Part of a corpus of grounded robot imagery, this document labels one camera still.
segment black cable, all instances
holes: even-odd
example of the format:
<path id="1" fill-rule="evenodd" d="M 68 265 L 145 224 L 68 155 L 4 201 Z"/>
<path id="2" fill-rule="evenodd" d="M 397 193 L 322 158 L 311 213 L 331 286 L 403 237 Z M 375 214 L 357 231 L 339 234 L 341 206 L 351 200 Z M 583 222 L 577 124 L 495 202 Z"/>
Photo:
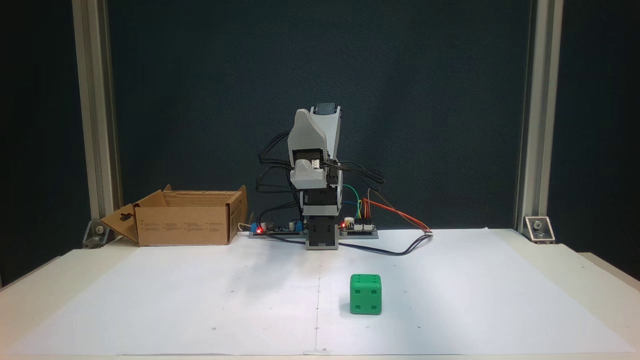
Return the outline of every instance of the black cable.
<path id="1" fill-rule="evenodd" d="M 351 247 L 353 249 L 364 250 L 364 251 L 369 251 L 369 252 L 375 252 L 377 254 L 383 254 L 383 255 L 389 255 L 389 256 L 404 256 L 404 255 L 410 254 L 412 251 L 414 251 L 418 247 L 418 245 L 420 245 L 420 243 L 422 243 L 424 240 L 432 238 L 432 237 L 433 237 L 433 234 L 431 234 L 431 233 L 420 235 L 420 237 L 418 237 L 413 243 L 411 243 L 411 245 L 409 245 L 409 247 L 407 247 L 406 250 L 401 251 L 401 252 L 394 252 L 394 251 L 389 251 L 389 250 L 385 250 L 385 249 L 378 249 L 378 248 L 375 248 L 375 247 L 369 247 L 369 246 L 364 246 L 364 245 L 355 245 L 355 244 L 347 244 L 347 243 L 340 243 L 340 245 L 346 246 L 346 247 Z"/>
<path id="2" fill-rule="evenodd" d="M 348 174 L 354 174 L 356 176 L 358 176 L 360 179 L 362 179 L 362 181 L 364 181 L 364 183 L 371 188 L 372 190 L 375 191 L 380 191 L 380 185 L 384 184 L 387 182 L 387 179 L 385 177 L 385 175 L 378 171 L 378 170 L 367 170 L 366 168 L 364 168 L 362 165 L 355 163 L 354 161 L 342 161 L 343 163 L 352 163 L 355 164 L 356 166 L 360 167 L 360 168 L 353 168 L 353 167 L 348 167 L 345 165 L 340 164 L 334 164 L 334 163 L 328 163 L 326 161 L 320 161 L 320 164 L 325 166 L 325 167 L 330 167 L 330 168 L 336 168 L 339 169 L 345 173 Z M 365 179 L 371 180 L 375 183 L 374 186 L 371 186 L 370 183 L 368 183 Z"/>
<path id="3" fill-rule="evenodd" d="M 294 188 L 295 186 L 293 186 L 293 183 L 291 182 L 291 173 L 287 172 L 287 183 L 289 183 L 289 186 Z M 298 197 L 298 192 L 295 193 L 291 193 L 291 195 L 293 196 L 293 201 L 296 202 L 296 205 L 298 205 L 298 214 L 300 215 L 300 221 L 304 222 L 305 221 L 305 216 L 303 215 L 303 211 L 302 211 L 302 205 L 300 204 L 300 198 Z"/>
<path id="4" fill-rule="evenodd" d="M 258 215 L 258 217 L 255 219 L 255 223 L 256 223 L 256 225 L 258 226 L 258 228 L 261 228 L 261 225 L 260 225 L 260 224 L 261 224 L 261 222 L 260 222 L 260 220 L 262 220 L 262 217 L 263 217 L 265 214 L 270 213 L 270 212 L 272 212 L 272 211 L 276 211 L 276 210 L 291 209 L 291 208 L 293 208 L 293 207 L 295 207 L 295 206 L 296 206 L 295 202 L 290 201 L 290 202 L 287 202 L 287 203 L 285 203 L 285 204 L 278 205 L 278 206 L 276 206 L 276 207 L 274 207 L 274 208 L 264 210 L 264 211 L 263 211 L 262 213 L 260 213 L 260 214 Z M 263 233 L 263 234 L 265 234 L 266 236 L 268 236 L 268 237 L 272 238 L 272 239 L 280 240 L 280 241 L 283 241 L 283 242 L 286 242 L 286 243 L 295 243 L 295 244 L 302 244 L 302 245 L 304 245 L 304 244 L 305 244 L 305 242 L 304 242 L 304 241 L 289 240 L 289 239 L 285 239 L 285 238 L 281 238 L 281 237 L 279 237 L 279 236 L 275 236 L 275 235 L 269 234 L 269 233 L 267 232 L 267 229 L 262 229 L 262 233 Z"/>
<path id="5" fill-rule="evenodd" d="M 280 134 L 277 134 L 273 139 L 271 139 L 271 141 L 267 143 L 267 145 L 263 146 L 260 152 L 258 152 L 258 161 L 261 164 L 281 165 L 289 167 L 289 169 L 291 169 L 289 160 L 266 158 L 267 154 L 269 154 L 269 151 L 271 151 L 276 145 L 278 145 L 278 143 L 281 142 L 284 138 L 287 138 L 290 132 L 291 130 L 287 130 L 281 132 Z"/>
<path id="6" fill-rule="evenodd" d="M 284 185 L 273 185 L 273 184 L 263 184 L 262 180 L 264 179 L 264 177 L 273 169 L 282 169 L 285 171 L 285 174 L 287 176 L 287 182 L 289 183 L 289 186 L 284 186 Z M 268 167 L 267 169 L 265 169 L 260 176 L 258 176 L 258 178 L 256 178 L 255 180 L 255 191 L 259 192 L 259 193 L 298 193 L 300 192 L 299 189 L 296 189 L 293 184 L 291 184 L 291 181 L 289 180 L 289 172 L 291 171 L 291 167 L 285 167 L 282 165 L 273 165 Z M 281 188 L 283 190 L 265 190 L 264 188 Z"/>

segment white paper sheet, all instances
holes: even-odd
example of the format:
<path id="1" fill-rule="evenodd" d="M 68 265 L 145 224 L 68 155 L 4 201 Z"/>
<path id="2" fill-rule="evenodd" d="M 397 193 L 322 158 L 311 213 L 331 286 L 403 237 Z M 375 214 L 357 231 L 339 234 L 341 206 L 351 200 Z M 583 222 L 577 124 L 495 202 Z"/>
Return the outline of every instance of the white paper sheet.
<path id="1" fill-rule="evenodd" d="M 370 242 L 393 250 L 420 232 Z M 333 355 L 633 352 L 490 230 L 437 232 L 403 257 L 322 258 L 317 347 Z M 349 276 L 379 274 L 382 314 L 349 312 Z"/>
<path id="2" fill-rule="evenodd" d="M 418 234 L 381 231 L 368 244 L 400 250 Z M 381 315 L 349 313 L 353 273 L 380 274 Z M 248 238 L 140 248 L 9 353 L 633 351 L 491 231 L 447 230 L 399 258 Z"/>
<path id="3" fill-rule="evenodd" d="M 137 249 L 10 352 L 286 355 L 313 349 L 320 253 L 243 240 Z"/>

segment robotic arm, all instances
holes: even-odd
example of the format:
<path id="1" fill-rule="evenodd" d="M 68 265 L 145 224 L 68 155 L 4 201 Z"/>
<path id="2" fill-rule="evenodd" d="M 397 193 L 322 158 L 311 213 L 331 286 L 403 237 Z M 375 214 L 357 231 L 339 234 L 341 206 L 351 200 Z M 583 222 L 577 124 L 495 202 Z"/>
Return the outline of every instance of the robotic arm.
<path id="1" fill-rule="evenodd" d="M 307 249 L 338 248 L 338 214 L 342 206 L 342 171 L 336 152 L 340 136 L 340 106 L 322 103 L 296 112 L 289 133 L 291 183 L 300 189 L 307 220 Z"/>

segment red wire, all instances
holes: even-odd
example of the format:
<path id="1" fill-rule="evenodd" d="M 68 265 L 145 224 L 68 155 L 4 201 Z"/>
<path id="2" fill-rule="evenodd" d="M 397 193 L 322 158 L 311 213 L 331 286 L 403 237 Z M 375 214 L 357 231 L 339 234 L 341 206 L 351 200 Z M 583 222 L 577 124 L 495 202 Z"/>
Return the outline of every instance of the red wire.
<path id="1" fill-rule="evenodd" d="M 389 210 L 389 211 L 393 211 L 394 213 L 398 213 L 399 215 L 402 215 L 402 216 L 404 216 L 404 217 L 406 217 L 406 218 L 409 218 L 409 219 L 413 220 L 413 222 L 415 222 L 415 224 L 416 224 L 416 225 L 418 225 L 422 230 L 431 232 L 431 229 L 430 229 L 427 225 L 425 225 L 425 223 L 424 223 L 424 222 L 421 222 L 420 220 L 418 220 L 418 219 L 416 219 L 416 218 L 414 218 L 414 217 L 411 217 L 411 216 L 409 216 L 409 215 L 407 215 L 407 214 L 403 213 L 402 211 L 398 211 L 398 210 L 396 210 L 396 209 L 394 209 L 394 208 L 390 208 L 390 207 L 388 207 L 388 206 L 386 206 L 386 205 L 380 204 L 380 203 L 375 202 L 375 201 L 373 201 L 373 200 L 369 200 L 369 199 L 367 199 L 367 198 L 364 198 L 364 201 L 365 201 L 367 204 L 368 204 L 368 203 L 371 203 L 371 204 L 374 204 L 375 206 L 377 206 L 377 207 L 379 207 L 379 208 L 387 209 L 387 210 Z"/>

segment white table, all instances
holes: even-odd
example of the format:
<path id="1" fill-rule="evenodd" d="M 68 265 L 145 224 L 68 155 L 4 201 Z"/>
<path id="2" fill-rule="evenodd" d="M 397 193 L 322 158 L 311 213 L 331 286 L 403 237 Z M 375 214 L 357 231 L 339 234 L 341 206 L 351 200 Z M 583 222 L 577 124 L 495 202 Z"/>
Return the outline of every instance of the white table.
<path id="1" fill-rule="evenodd" d="M 538 268 L 566 294 L 593 316 L 616 332 L 629 345 L 640 348 L 640 285 L 598 258 L 572 251 L 564 245 L 535 245 L 518 233 L 507 230 L 493 232 Z M 0 291 L 0 357 L 8 359 L 66 359 L 68 356 L 6 356 L 6 349 L 23 335 L 64 306 L 102 274 L 123 261 L 135 244 L 115 241 L 99 250 L 73 250 L 19 282 Z M 531 299 L 534 306 L 544 299 Z M 199 359 L 256 359 L 256 356 L 189 356 Z M 406 356 L 402 358 L 433 359 L 640 359 L 640 354 L 562 354 L 526 356 Z M 99 356 L 74 356 L 74 359 L 104 359 Z M 140 356 L 119 356 L 139 359 Z M 181 356 L 147 356 L 153 359 L 178 359 Z M 270 359 L 292 359 L 276 356 Z M 314 359 L 319 356 L 305 356 Z M 342 359 L 345 356 L 333 356 Z M 379 356 L 397 359 L 399 356 Z"/>

